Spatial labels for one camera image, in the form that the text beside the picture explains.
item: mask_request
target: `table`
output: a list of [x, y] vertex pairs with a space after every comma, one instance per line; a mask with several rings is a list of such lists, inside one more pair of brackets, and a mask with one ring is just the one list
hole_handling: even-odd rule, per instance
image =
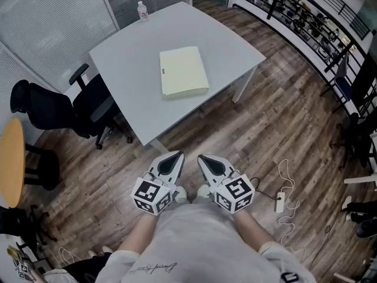
[[[206, 94], [164, 100], [160, 52], [197, 46], [209, 81]], [[212, 17], [180, 2], [137, 21], [90, 51], [115, 102], [143, 145], [161, 152], [157, 140], [207, 100], [236, 80], [236, 103], [265, 57]]]
[[[25, 167], [25, 150], [41, 155], [37, 169]], [[25, 173], [38, 178], [25, 177]], [[59, 160], [55, 152], [26, 144], [21, 121], [11, 119], [0, 140], [0, 193], [5, 204], [10, 208], [17, 206], [24, 184], [52, 190], [58, 183]]]

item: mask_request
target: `round wooden table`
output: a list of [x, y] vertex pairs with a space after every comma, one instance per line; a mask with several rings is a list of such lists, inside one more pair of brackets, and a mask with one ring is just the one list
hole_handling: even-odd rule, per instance
[[25, 176], [25, 140], [21, 121], [12, 119], [0, 141], [0, 193], [10, 208], [19, 202]]

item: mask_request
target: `black cable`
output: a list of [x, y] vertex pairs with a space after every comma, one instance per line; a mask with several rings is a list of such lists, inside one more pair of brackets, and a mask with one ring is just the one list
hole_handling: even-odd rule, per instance
[[320, 254], [320, 252], [321, 252], [321, 251], [323, 250], [323, 248], [325, 247], [325, 245], [326, 245], [326, 243], [327, 243], [327, 241], [328, 241], [328, 239], [329, 239], [329, 237], [330, 237], [330, 232], [331, 232], [331, 230], [332, 230], [332, 227], [334, 226], [335, 221], [336, 221], [336, 219], [338, 218], [338, 215], [339, 215], [339, 213], [340, 213], [341, 211], [342, 211], [342, 210], [339, 210], [339, 211], [336, 213], [335, 218], [334, 218], [333, 222], [331, 223], [331, 225], [328, 225], [328, 226], [325, 228], [325, 233], [327, 234], [327, 235], [326, 235], [326, 239], [325, 239], [324, 243], [322, 244], [322, 246], [320, 247], [319, 251], [316, 253], [316, 255], [315, 255], [315, 257], [314, 257], [312, 263], [310, 263], [309, 270], [312, 269], [312, 266], [313, 266], [313, 263], [314, 263], [315, 259], [317, 259], [318, 255]]
[[255, 177], [253, 177], [253, 178], [250, 179], [250, 182], [251, 182], [253, 179], [257, 179], [257, 180], [258, 180], [258, 182], [257, 182], [257, 186], [255, 187], [255, 192], [259, 192], [259, 193], [261, 193], [261, 194], [267, 196], [268, 198], [270, 198], [270, 199], [272, 199], [272, 200], [274, 200], [274, 201], [281, 200], [281, 198], [272, 197], [272, 196], [270, 196], [270, 195], [268, 195], [268, 194], [266, 194], [266, 193], [264, 193], [264, 192], [258, 190], [258, 187], [259, 187], [259, 184], [260, 184], [260, 179], [259, 179], [259, 177], [256, 177], [256, 176], [255, 176]]

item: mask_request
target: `white cube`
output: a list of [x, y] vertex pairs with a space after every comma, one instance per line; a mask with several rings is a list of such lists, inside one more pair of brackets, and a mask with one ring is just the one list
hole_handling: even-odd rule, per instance
[[173, 198], [169, 187], [140, 177], [136, 180], [131, 196], [137, 208], [153, 215], [161, 213]]
[[214, 201], [228, 212], [234, 214], [251, 204], [255, 188], [247, 176], [226, 179], [214, 191]]

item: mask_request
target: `shirt sleeve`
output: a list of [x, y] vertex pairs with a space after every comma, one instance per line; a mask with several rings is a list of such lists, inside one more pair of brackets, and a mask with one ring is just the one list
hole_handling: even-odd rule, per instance
[[314, 276], [289, 251], [276, 242], [268, 242], [259, 254], [280, 270], [281, 282], [315, 283]]
[[120, 283], [126, 273], [140, 257], [136, 252], [116, 251], [109, 257], [105, 267], [100, 271], [96, 283]]

